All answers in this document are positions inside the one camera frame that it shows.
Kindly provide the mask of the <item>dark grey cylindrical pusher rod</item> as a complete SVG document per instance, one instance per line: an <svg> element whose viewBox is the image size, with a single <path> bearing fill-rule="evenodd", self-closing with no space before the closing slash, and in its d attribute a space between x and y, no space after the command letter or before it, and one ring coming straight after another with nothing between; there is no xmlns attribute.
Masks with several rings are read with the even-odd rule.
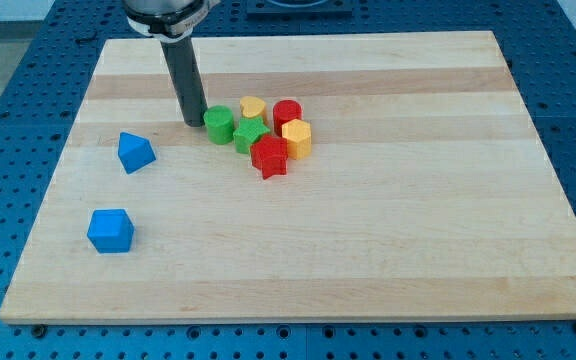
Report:
<svg viewBox="0 0 576 360"><path fill-rule="evenodd" d="M207 103L191 37L161 47L185 124L203 127Z"/></svg>

